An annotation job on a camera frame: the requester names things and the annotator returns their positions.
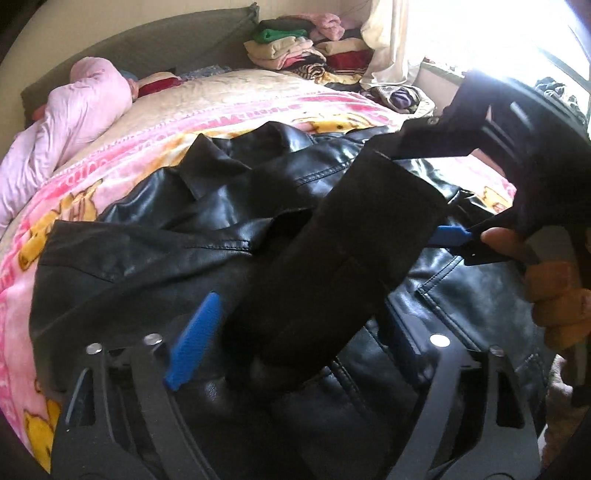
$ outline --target window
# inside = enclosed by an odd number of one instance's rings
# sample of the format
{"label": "window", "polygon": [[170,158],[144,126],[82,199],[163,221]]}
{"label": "window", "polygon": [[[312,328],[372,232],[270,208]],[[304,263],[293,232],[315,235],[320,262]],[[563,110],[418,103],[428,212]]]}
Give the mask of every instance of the window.
{"label": "window", "polygon": [[478,68],[531,86],[553,77],[587,114],[589,92],[556,66],[566,64],[589,80],[589,62],[568,15],[562,0],[411,0],[409,36],[427,57],[457,72]]}

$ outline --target red folded cloth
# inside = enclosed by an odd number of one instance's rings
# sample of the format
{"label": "red folded cloth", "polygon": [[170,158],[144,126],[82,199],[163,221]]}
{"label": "red folded cloth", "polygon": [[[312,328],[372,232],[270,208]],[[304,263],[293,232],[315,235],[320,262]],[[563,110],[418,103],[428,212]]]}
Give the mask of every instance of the red folded cloth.
{"label": "red folded cloth", "polygon": [[161,92],[162,90],[166,90],[167,88],[177,87],[179,85],[182,85],[183,83],[184,82],[182,80],[179,80],[176,77],[163,80],[156,80],[155,82],[148,83],[147,85],[144,85],[142,88],[140,88],[138,98],[145,97],[150,93]]}
{"label": "red folded cloth", "polygon": [[326,63],[337,70],[365,70],[373,54],[372,50],[346,51],[326,57]]}

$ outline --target yellow cartoon character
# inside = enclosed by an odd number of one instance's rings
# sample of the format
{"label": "yellow cartoon character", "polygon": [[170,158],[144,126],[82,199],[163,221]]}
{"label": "yellow cartoon character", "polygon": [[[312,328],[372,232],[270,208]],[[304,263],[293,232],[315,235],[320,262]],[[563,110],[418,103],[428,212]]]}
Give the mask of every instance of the yellow cartoon character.
{"label": "yellow cartoon character", "polygon": [[39,255],[41,255],[47,242],[47,236],[51,232],[56,220],[68,220],[71,222],[77,220],[93,222],[96,220],[98,211],[92,201],[92,196],[102,182],[101,179],[93,183],[86,190],[78,192],[76,195],[68,193],[60,200],[57,209],[49,211],[36,221],[29,230],[31,234],[30,238],[18,253],[18,265],[21,267],[21,270],[27,270]]}
{"label": "yellow cartoon character", "polygon": [[356,128],[369,128],[376,126],[365,117],[357,113],[339,113],[326,116],[325,118],[298,118],[294,121],[294,123],[308,123],[311,125],[312,131],[318,134],[331,132],[345,133]]}
{"label": "yellow cartoon character", "polygon": [[512,203],[490,187],[484,187],[484,195],[480,199],[495,213],[501,213],[503,210],[507,210]]}
{"label": "yellow cartoon character", "polygon": [[[35,381],[35,390],[40,393],[39,384]],[[60,406],[53,400],[46,399],[47,420],[33,415],[25,410],[25,431],[31,443],[33,456],[49,473],[51,469],[51,448],[56,433],[57,419],[60,416]]]}

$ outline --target finger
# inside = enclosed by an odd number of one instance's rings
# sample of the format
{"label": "finger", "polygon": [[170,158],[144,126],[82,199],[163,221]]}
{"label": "finger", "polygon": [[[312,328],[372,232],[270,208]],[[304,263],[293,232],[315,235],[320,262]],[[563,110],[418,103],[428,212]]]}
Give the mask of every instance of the finger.
{"label": "finger", "polygon": [[532,250],[513,230],[502,227],[490,228],[480,235],[482,243],[487,244],[496,252],[523,262],[531,262]]}
{"label": "finger", "polygon": [[534,305],[531,317],[541,327],[575,325],[591,320],[591,291],[577,288],[552,300]]}
{"label": "finger", "polygon": [[562,352],[581,342],[591,333],[591,319],[573,325],[547,328],[544,343],[553,352]]}
{"label": "finger", "polygon": [[525,272],[525,296],[531,302],[551,300],[573,288],[573,271],[570,262],[551,261],[532,265]]}

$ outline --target white curtain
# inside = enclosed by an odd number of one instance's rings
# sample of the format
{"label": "white curtain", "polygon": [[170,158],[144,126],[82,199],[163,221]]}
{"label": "white curtain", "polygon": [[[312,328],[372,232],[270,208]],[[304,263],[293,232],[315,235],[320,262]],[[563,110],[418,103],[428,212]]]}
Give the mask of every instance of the white curtain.
{"label": "white curtain", "polygon": [[374,57],[361,80],[365,89],[379,85],[411,85],[424,57],[418,18],[409,22],[413,0],[372,0],[369,19],[361,28]]}

